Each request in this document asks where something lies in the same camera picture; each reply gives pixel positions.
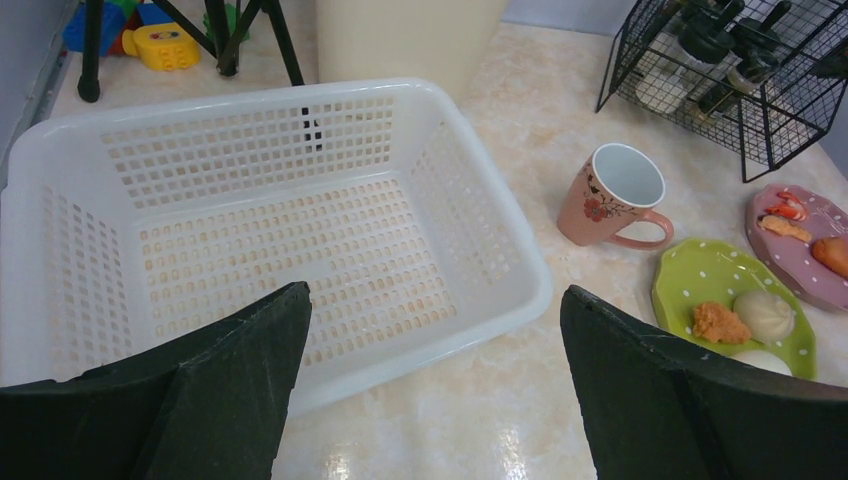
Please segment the pink floral mug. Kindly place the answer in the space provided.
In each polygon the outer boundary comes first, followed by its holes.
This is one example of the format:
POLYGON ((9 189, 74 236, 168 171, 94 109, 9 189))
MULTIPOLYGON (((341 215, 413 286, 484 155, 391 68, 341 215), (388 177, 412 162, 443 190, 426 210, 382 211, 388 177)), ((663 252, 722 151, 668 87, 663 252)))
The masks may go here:
POLYGON ((674 226, 655 207, 666 183, 657 165, 638 149, 621 143, 597 147, 575 176, 557 218, 559 231, 578 246, 602 242, 638 250, 666 247, 674 226), (648 222, 664 233, 660 240, 635 240, 620 231, 648 222))

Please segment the small spice jar black lid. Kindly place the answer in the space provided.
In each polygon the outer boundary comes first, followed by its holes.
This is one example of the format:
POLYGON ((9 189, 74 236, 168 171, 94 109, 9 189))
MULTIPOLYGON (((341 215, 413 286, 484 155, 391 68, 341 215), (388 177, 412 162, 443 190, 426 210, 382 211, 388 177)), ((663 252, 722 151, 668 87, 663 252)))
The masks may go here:
POLYGON ((739 101, 740 92, 725 85, 716 84, 707 90, 693 105, 692 116, 696 122, 714 124, 739 101))

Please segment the black wire rack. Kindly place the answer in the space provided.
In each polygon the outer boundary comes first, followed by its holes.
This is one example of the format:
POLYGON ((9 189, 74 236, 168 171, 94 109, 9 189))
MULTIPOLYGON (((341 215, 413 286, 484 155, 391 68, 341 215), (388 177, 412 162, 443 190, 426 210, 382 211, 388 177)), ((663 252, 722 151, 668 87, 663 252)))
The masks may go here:
MULTIPOLYGON (((738 153, 745 181, 776 171, 825 137, 847 101, 847 5, 843 1, 791 1, 774 26, 781 43, 774 51, 780 67, 758 87, 732 70, 740 59, 730 50, 671 114, 645 107, 635 88, 654 63, 654 52, 673 39, 663 26, 675 1, 639 1, 616 34, 598 100, 619 95, 631 103, 738 153), (691 109, 714 85, 740 92, 739 101, 714 124, 696 122, 691 109)), ((779 1, 743 1, 742 18, 764 20, 779 1)))

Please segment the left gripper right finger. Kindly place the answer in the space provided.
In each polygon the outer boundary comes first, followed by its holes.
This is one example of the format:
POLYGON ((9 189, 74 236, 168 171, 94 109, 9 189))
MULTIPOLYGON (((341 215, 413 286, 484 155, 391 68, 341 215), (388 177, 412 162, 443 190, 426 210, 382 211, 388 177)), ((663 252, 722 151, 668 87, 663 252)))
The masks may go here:
POLYGON ((601 479, 843 479, 847 391, 662 331, 579 286, 560 326, 601 479))

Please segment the spice jar round black lid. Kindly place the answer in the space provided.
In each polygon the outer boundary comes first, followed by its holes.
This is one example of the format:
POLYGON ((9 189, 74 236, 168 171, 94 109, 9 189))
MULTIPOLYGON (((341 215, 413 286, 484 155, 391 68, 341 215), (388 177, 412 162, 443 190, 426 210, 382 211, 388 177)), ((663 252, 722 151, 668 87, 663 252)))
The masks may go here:
POLYGON ((732 52, 740 59, 732 70, 739 80, 758 87, 780 67, 774 51, 781 40, 773 30, 792 8, 791 1, 779 1, 764 20, 740 19, 730 30, 735 41, 732 52))

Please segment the green dotted plate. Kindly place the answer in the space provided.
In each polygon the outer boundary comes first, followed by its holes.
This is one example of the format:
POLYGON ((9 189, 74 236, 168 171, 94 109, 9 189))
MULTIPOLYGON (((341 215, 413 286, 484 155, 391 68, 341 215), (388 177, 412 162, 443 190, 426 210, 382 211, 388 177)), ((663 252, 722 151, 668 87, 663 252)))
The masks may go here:
POLYGON ((720 240, 687 238, 661 255, 652 287, 658 325, 685 340, 724 356, 748 350, 767 351, 780 358, 797 378, 818 376, 816 338, 800 301, 763 264, 720 240), (762 343, 710 342, 694 334, 694 309, 708 301, 727 308, 749 291, 766 291, 790 306, 795 326, 787 338, 762 343))

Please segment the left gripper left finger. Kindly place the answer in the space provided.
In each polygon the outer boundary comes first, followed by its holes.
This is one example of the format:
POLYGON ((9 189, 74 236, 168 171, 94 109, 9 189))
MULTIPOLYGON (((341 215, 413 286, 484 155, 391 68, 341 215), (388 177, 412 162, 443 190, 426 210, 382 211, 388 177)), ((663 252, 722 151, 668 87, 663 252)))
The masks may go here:
POLYGON ((1 391, 5 479, 268 479, 310 326, 305 282, 65 382, 1 391))

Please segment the cream plastic waste bin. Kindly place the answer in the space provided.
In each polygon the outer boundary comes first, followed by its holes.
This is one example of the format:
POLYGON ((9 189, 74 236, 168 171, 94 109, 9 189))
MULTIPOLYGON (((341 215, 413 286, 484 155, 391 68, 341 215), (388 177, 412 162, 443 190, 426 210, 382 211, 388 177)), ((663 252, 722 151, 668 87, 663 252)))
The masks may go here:
POLYGON ((318 1, 319 81, 416 77, 460 102, 507 5, 502 0, 318 1))

